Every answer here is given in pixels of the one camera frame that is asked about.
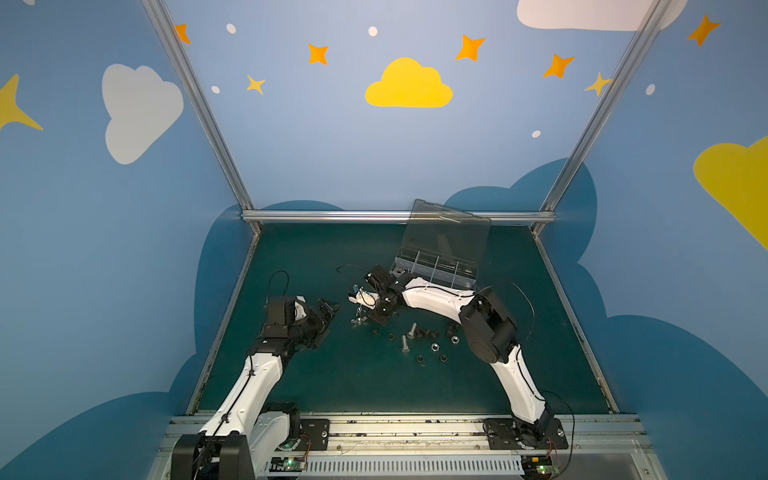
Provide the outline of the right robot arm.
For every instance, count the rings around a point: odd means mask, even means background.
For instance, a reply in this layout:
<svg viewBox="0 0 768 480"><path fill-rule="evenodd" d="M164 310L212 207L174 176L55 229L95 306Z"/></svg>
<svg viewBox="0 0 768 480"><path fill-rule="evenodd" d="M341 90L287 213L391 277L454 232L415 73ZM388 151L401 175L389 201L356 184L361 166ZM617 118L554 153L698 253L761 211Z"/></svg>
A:
<svg viewBox="0 0 768 480"><path fill-rule="evenodd" d="M354 287L348 299L366 308L369 317L382 325L403 306L459 324L470 350L491 366L507 394L516 441L540 448L555 439L561 424L527 368L516 320L492 288L459 290L408 271L396 275L379 265L366 274L365 281L372 289Z"/></svg>

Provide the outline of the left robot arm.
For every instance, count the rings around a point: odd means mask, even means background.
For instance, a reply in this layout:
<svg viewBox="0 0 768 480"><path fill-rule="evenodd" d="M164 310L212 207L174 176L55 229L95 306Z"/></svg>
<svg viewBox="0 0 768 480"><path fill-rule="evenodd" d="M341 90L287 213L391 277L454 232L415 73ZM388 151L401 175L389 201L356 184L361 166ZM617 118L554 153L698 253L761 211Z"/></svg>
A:
<svg viewBox="0 0 768 480"><path fill-rule="evenodd" d="M255 479L276 450L301 439L300 414L293 403L266 405L288 363L302 349L327 337L339 304L302 296L267 302L259 335L248 349L241 373L215 414L195 434L174 445L172 479Z"/></svg>

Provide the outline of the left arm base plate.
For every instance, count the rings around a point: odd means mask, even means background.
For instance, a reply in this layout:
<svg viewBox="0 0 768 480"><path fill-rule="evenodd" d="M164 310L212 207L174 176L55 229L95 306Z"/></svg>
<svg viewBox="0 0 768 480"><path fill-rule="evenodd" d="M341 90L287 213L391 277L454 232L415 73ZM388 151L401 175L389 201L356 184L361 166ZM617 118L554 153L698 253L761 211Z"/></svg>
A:
<svg viewBox="0 0 768 480"><path fill-rule="evenodd" d="M326 451L330 439L328 419L302 419L296 431L289 433L278 449L284 452Z"/></svg>

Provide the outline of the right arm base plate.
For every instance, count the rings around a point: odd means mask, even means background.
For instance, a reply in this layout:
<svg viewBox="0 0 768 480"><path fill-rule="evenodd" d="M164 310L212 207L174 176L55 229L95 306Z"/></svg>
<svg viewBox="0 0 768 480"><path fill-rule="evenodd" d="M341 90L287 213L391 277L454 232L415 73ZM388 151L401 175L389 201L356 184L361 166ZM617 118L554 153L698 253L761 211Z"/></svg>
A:
<svg viewBox="0 0 768 480"><path fill-rule="evenodd" d="M516 418L487 418L482 426L491 450L569 448L566 432L558 419L547 420L544 428Z"/></svg>

